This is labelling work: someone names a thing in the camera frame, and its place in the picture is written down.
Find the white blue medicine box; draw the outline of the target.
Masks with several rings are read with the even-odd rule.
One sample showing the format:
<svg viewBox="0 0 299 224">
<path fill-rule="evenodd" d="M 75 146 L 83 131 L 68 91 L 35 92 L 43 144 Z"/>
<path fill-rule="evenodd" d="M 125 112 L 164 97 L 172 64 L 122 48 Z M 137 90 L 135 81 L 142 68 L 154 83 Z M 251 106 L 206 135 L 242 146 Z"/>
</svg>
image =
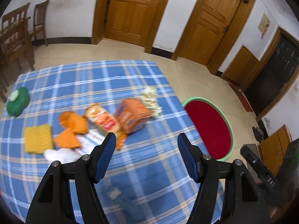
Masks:
<svg viewBox="0 0 299 224">
<path fill-rule="evenodd" d="M 105 139 L 98 130 L 91 129 L 86 134 L 76 135 L 77 140 L 81 144 L 80 147 L 75 148 L 75 151 L 82 155 L 91 154 L 97 145 L 101 145 Z"/>
</svg>

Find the orange cardboard box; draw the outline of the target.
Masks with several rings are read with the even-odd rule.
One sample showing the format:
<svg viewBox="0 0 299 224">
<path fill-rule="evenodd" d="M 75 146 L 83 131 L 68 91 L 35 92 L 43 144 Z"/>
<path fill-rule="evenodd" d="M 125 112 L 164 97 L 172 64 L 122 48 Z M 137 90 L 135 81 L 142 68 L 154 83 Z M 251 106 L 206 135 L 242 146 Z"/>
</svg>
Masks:
<svg viewBox="0 0 299 224">
<path fill-rule="evenodd" d="M 140 130 L 151 115 L 151 112 L 137 98 L 124 98 L 114 113 L 114 117 L 126 134 Z"/>
</svg>

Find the wooden side cabinet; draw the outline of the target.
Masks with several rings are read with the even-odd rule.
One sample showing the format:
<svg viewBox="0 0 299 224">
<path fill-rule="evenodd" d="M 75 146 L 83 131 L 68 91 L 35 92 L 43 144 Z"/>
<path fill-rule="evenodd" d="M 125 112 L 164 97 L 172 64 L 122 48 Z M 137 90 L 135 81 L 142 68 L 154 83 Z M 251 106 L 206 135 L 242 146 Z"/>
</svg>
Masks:
<svg viewBox="0 0 299 224">
<path fill-rule="evenodd" d="M 292 142 L 288 127 L 284 124 L 279 130 L 260 143 L 261 157 L 265 166 L 276 175 L 283 163 L 287 146 Z"/>
</svg>

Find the near wooden chair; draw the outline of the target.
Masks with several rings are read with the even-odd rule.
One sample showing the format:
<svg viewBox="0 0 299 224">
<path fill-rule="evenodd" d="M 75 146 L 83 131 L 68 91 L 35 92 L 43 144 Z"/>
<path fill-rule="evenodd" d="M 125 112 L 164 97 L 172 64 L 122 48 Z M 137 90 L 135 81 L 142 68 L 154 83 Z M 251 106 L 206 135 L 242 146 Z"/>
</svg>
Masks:
<svg viewBox="0 0 299 224">
<path fill-rule="evenodd" d="M 35 70 L 33 47 L 27 30 L 27 10 L 30 3 L 27 3 L 2 17 L 1 30 L 1 100 L 5 102 L 8 81 L 5 78 L 4 70 L 12 63 L 24 57 L 32 71 Z"/>
</svg>

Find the right wooden door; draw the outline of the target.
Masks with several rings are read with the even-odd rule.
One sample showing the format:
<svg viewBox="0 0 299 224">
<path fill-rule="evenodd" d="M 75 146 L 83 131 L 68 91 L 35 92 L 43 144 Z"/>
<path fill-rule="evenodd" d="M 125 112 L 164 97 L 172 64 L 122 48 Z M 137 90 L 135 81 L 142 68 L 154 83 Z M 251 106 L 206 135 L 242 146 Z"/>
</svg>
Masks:
<svg viewBox="0 0 299 224">
<path fill-rule="evenodd" d="M 207 65 L 242 0 L 197 0 L 177 48 L 178 57 Z"/>
</svg>

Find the wooden chair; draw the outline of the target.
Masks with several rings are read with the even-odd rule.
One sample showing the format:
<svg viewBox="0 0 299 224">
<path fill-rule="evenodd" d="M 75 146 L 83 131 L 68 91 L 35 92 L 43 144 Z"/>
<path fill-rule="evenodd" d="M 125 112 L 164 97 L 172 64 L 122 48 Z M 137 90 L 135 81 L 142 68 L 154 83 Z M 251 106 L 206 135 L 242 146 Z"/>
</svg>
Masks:
<svg viewBox="0 0 299 224">
<path fill-rule="evenodd" d="M 4 70 L 12 63 L 24 57 L 32 71 L 35 70 L 33 47 L 27 30 L 27 10 L 30 3 L 27 3 L 2 17 L 1 30 L 1 100 L 5 102 L 8 81 L 5 78 Z"/>
<path fill-rule="evenodd" d="M 39 34 L 43 35 L 45 45 L 48 46 L 48 40 L 46 36 L 46 11 L 50 0 L 46 0 L 40 4 L 36 4 L 33 14 L 33 30 L 29 32 L 29 37 L 34 38 Z"/>
</svg>

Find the red door mat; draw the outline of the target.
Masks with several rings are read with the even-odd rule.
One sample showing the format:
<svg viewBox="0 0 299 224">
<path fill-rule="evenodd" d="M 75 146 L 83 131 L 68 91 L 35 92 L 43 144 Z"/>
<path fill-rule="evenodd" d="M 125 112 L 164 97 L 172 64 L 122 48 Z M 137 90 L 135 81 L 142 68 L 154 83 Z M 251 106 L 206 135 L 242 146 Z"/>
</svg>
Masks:
<svg viewBox="0 0 299 224">
<path fill-rule="evenodd" d="M 243 95 L 242 91 L 237 88 L 233 84 L 229 84 L 231 89 L 234 91 L 234 93 L 237 95 L 240 103 L 242 104 L 243 108 L 245 109 L 246 112 L 253 112 L 253 109 L 251 108 L 249 102 L 247 101 L 246 97 Z"/>
</svg>

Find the white tissue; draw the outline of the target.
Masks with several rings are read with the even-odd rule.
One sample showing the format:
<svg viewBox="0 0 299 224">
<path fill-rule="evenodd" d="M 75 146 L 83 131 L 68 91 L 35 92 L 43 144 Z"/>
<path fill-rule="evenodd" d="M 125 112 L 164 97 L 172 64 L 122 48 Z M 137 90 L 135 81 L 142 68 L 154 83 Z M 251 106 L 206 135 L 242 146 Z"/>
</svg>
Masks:
<svg viewBox="0 0 299 224">
<path fill-rule="evenodd" d="M 49 162 L 60 161 L 62 164 L 76 162 L 81 157 L 80 154 L 68 148 L 48 149 L 43 152 L 43 156 Z"/>
</svg>

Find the green flower-shaped container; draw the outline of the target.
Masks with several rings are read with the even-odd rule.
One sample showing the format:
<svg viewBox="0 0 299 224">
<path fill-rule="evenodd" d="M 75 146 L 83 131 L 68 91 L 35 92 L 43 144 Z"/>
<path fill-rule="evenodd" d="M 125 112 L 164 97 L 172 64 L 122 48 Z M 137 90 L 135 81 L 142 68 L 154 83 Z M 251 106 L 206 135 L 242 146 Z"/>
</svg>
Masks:
<svg viewBox="0 0 299 224">
<path fill-rule="evenodd" d="M 29 105 L 30 95 L 26 87 L 20 87 L 13 91 L 6 105 L 6 110 L 10 116 L 18 117 Z"/>
</svg>

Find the left wooden door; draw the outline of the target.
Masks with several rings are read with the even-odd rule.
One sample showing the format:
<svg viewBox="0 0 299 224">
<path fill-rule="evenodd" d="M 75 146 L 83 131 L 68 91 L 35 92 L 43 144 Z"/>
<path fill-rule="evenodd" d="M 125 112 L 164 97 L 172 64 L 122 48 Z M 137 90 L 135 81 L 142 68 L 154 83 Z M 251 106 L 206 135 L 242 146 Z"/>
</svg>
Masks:
<svg viewBox="0 0 299 224">
<path fill-rule="evenodd" d="M 105 37 L 145 46 L 160 0 L 110 0 Z"/>
</svg>

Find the far wooden chair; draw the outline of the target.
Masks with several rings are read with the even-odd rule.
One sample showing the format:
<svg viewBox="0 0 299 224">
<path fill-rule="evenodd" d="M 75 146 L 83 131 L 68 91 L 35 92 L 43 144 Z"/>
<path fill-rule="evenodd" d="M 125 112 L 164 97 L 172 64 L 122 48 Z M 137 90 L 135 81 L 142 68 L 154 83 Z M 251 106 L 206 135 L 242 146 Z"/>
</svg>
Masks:
<svg viewBox="0 0 299 224">
<path fill-rule="evenodd" d="M 39 34 L 43 35 L 45 45 L 48 46 L 48 40 L 46 36 L 46 11 L 50 0 L 46 0 L 40 4 L 36 4 L 33 14 L 33 30 L 29 32 L 29 37 L 34 38 Z"/>
</svg>

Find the small wooden cabinet door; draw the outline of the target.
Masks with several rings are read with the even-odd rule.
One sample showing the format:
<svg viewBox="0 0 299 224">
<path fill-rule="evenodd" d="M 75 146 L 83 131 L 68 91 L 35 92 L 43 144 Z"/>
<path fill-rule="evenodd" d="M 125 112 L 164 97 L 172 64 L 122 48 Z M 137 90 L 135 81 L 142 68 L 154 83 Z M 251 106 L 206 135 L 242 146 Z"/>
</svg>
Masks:
<svg viewBox="0 0 299 224">
<path fill-rule="evenodd" d="M 257 57 L 246 46 L 242 45 L 222 79 L 237 86 L 243 86 L 259 64 Z"/>
</svg>

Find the wall electrical panel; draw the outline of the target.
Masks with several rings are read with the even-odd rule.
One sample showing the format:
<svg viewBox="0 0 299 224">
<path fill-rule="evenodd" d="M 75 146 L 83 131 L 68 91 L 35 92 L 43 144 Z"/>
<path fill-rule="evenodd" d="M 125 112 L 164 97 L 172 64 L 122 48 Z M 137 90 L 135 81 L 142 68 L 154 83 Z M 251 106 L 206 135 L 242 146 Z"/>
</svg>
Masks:
<svg viewBox="0 0 299 224">
<path fill-rule="evenodd" d="M 270 26 L 270 19 L 266 16 L 266 14 L 263 14 L 261 21 L 258 25 L 258 29 L 260 30 L 262 35 L 265 35 L 268 27 Z"/>
</svg>

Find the yellow sponge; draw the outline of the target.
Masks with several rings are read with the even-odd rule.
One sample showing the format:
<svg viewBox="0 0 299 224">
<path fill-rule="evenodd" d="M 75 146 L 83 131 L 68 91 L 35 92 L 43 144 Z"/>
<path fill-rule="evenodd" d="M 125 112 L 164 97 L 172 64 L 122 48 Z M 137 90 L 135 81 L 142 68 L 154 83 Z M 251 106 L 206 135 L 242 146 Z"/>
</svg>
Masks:
<svg viewBox="0 0 299 224">
<path fill-rule="evenodd" d="M 26 127 L 23 136 L 26 153 L 43 154 L 54 148 L 49 124 Z"/>
</svg>

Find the orange wrapper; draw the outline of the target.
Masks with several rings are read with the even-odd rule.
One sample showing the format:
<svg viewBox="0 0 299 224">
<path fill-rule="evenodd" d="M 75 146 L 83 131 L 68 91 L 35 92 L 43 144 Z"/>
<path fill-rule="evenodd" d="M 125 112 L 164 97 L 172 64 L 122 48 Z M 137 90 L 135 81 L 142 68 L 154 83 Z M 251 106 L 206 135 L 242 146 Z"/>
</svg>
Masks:
<svg viewBox="0 0 299 224">
<path fill-rule="evenodd" d="M 58 122 L 64 130 L 54 139 L 56 146 L 69 149 L 81 147 L 81 143 L 76 135 L 88 132 L 88 124 L 85 117 L 75 112 L 66 111 L 58 116 Z"/>
</svg>

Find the orange snack bag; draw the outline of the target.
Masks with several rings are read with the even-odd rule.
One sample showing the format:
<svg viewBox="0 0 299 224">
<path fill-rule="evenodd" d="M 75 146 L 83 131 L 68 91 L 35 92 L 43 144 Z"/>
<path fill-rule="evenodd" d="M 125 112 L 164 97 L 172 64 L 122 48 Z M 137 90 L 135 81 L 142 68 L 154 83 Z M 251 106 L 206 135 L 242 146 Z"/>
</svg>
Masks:
<svg viewBox="0 0 299 224">
<path fill-rule="evenodd" d="M 84 117 L 106 136 L 108 133 L 114 133 L 116 137 L 116 150 L 120 150 L 127 138 L 127 134 L 122 130 L 117 119 L 101 107 L 98 103 L 91 105 L 85 110 Z"/>
</svg>

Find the blue plaid tablecloth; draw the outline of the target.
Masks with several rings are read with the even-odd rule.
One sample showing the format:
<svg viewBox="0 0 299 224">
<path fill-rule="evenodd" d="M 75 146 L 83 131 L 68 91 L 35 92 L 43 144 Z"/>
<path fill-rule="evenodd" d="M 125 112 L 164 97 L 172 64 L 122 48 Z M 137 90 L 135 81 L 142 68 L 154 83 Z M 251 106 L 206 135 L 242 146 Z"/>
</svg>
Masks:
<svg viewBox="0 0 299 224">
<path fill-rule="evenodd" d="M 48 125 L 53 145 L 77 138 L 75 152 L 90 154 L 109 132 L 117 147 L 95 185 L 110 223 L 186 223 L 199 185 L 180 155 L 180 133 L 207 150 L 164 74 L 149 61 L 94 61 L 22 74 L 13 90 L 30 102 L 20 116 L 1 116 L 1 196 L 26 220 L 50 161 L 25 147 L 25 131 Z"/>
</svg>

